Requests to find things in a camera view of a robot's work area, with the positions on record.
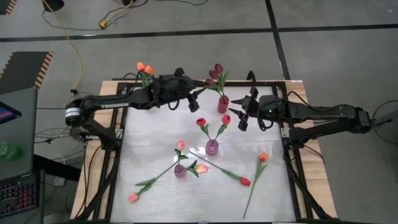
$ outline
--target pink vase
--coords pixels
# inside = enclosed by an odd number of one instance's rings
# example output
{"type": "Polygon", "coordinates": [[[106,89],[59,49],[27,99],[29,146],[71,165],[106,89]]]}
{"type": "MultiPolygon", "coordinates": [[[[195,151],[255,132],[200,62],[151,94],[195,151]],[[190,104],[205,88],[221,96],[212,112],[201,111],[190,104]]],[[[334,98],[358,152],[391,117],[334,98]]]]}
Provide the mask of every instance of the pink vase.
{"type": "Polygon", "coordinates": [[[177,165],[174,167],[174,175],[178,178],[183,178],[185,177],[185,174],[187,174],[187,171],[185,170],[185,167],[182,165],[177,165]]]}
{"type": "Polygon", "coordinates": [[[217,111],[219,113],[225,113],[226,110],[228,109],[228,104],[229,104],[228,96],[226,96],[226,95],[221,96],[220,99],[218,100],[217,111]]]}
{"type": "Polygon", "coordinates": [[[209,140],[206,143],[206,154],[209,156],[215,156],[218,152],[218,141],[217,140],[209,140]]]}

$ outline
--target gray floor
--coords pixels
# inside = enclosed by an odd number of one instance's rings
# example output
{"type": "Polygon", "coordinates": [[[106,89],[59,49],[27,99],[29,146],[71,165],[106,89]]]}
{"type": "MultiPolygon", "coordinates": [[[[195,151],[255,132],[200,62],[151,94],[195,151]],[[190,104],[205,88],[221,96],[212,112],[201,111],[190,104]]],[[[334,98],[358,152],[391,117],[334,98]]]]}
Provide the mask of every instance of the gray floor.
{"type": "MultiPolygon", "coordinates": [[[[111,0],[68,0],[57,12],[66,25],[97,28],[104,14],[119,5],[111,0]]],[[[279,27],[348,26],[398,23],[396,1],[306,0],[272,1],[279,27]]],[[[40,0],[18,0],[10,16],[0,16],[0,38],[63,35],[40,17],[40,0]]],[[[45,17],[57,24],[51,14],[45,17]]],[[[270,28],[263,0],[209,0],[203,6],[157,2],[133,9],[102,31],[77,34],[121,34],[200,29],[270,28]]],[[[398,29],[281,33],[290,76],[303,80],[310,103],[347,103],[373,113],[378,105],[397,99],[398,29]]],[[[83,57],[81,91],[98,93],[102,80],[122,77],[136,62],[152,64],[156,74],[183,67],[193,78],[205,78],[214,63],[222,63],[230,78],[244,78],[253,70],[258,79],[283,79],[274,39],[266,34],[225,34],[182,37],[74,40],[83,57]]],[[[13,51],[54,51],[39,91],[39,106],[59,107],[68,101],[79,64],[65,41],[0,43],[0,64],[13,51]]],[[[37,130],[64,126],[63,111],[38,111],[37,130]]],[[[74,145],[69,138],[39,144],[35,153],[48,158],[64,155],[74,145]]],[[[338,216],[357,222],[396,223],[398,220],[398,147],[365,135],[341,133],[320,139],[326,172],[338,216]]],[[[73,152],[80,151],[78,146],[73,152]]],[[[64,201],[76,184],[58,188],[46,206],[46,223],[63,220],[64,201]]]]}

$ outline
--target green bottle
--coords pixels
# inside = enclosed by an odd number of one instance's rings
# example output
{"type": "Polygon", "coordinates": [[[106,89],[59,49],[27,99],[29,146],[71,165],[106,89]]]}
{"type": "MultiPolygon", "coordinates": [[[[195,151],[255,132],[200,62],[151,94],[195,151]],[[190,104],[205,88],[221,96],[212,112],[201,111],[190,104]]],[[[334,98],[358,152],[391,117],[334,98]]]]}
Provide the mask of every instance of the green bottle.
{"type": "Polygon", "coordinates": [[[21,157],[22,149],[14,143],[0,142],[0,159],[16,160],[21,157]]]}

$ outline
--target orange and black striped board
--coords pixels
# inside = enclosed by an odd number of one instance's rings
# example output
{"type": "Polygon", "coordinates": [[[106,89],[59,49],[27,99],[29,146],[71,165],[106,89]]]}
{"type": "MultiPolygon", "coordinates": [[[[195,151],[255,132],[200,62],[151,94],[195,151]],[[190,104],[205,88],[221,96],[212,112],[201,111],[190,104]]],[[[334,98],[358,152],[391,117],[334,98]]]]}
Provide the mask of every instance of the orange and black striped board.
{"type": "Polygon", "coordinates": [[[0,94],[40,89],[52,56],[53,52],[13,52],[0,74],[0,94]]]}
{"type": "Polygon", "coordinates": [[[10,15],[17,4],[17,0],[0,0],[0,15],[10,15]]]}

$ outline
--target wooden table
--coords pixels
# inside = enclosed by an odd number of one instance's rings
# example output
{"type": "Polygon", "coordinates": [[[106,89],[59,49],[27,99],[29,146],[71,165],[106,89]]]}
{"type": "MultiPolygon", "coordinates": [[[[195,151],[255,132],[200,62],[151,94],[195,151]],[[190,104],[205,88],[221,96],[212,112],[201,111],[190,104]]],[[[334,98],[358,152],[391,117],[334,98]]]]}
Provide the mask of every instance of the wooden table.
{"type": "MultiPolygon", "coordinates": [[[[276,80],[261,80],[259,82],[275,82],[276,80]]],[[[128,82],[128,81],[104,81],[101,87],[100,95],[113,95],[116,94],[116,90],[118,87],[119,82],[128,82]]],[[[307,101],[307,96],[305,94],[305,89],[304,89],[304,84],[302,81],[295,81],[295,80],[289,80],[289,81],[284,81],[282,82],[286,83],[286,88],[287,92],[289,91],[295,91],[298,93],[304,100],[307,101]]],[[[290,95],[289,96],[289,101],[301,103],[298,97],[295,95],[290,95]]],[[[102,124],[105,127],[109,127],[111,124],[111,117],[112,117],[112,110],[101,110],[97,111],[95,114],[95,120],[102,124]]],[[[295,125],[297,127],[301,128],[309,128],[313,126],[312,121],[306,121],[301,124],[295,125]]],[[[320,152],[319,144],[317,140],[310,140],[307,143],[308,146],[313,148],[314,150],[320,152]]],[[[95,150],[100,146],[100,141],[99,140],[94,140],[91,141],[88,144],[87,150],[86,150],[86,158],[85,158],[85,164],[86,164],[86,175],[88,175],[88,165],[90,163],[91,158],[93,157],[93,154],[95,150]]],[[[91,165],[91,170],[90,170],[90,184],[88,186],[88,195],[87,195],[87,204],[91,201],[91,199],[94,197],[95,193],[97,192],[98,189],[98,183],[100,181],[100,175],[101,175],[101,170],[103,166],[103,159],[104,159],[104,150],[99,150],[93,159],[93,163],[91,165]]],[[[329,188],[329,182],[328,178],[326,176],[326,171],[325,171],[325,166],[323,165],[322,160],[319,158],[318,155],[315,153],[309,151],[306,148],[303,148],[300,150],[300,156],[302,160],[302,165],[303,165],[303,170],[305,174],[305,179],[307,181],[307,188],[315,198],[315,200],[320,204],[320,206],[323,207],[323,209],[327,212],[327,214],[336,217],[336,210],[335,206],[333,203],[333,199],[331,197],[331,192],[329,188]]],[[[113,163],[113,159],[110,160],[109,163],[109,168],[113,163]]],[[[298,195],[298,201],[299,201],[299,207],[300,207],[300,212],[301,216],[303,218],[306,217],[306,212],[305,212],[305,206],[304,206],[304,200],[303,196],[301,194],[301,191],[297,189],[297,195],[298,195]]],[[[108,190],[104,193],[103,199],[101,202],[101,208],[99,212],[99,218],[104,218],[105,216],[105,210],[106,210],[106,203],[108,201],[108,190]]],[[[85,196],[85,181],[84,181],[84,175],[82,174],[80,176],[80,181],[78,184],[76,196],[75,196],[75,202],[73,204],[73,209],[72,209],[72,214],[70,216],[71,219],[75,218],[82,203],[83,199],[85,196]]]]}

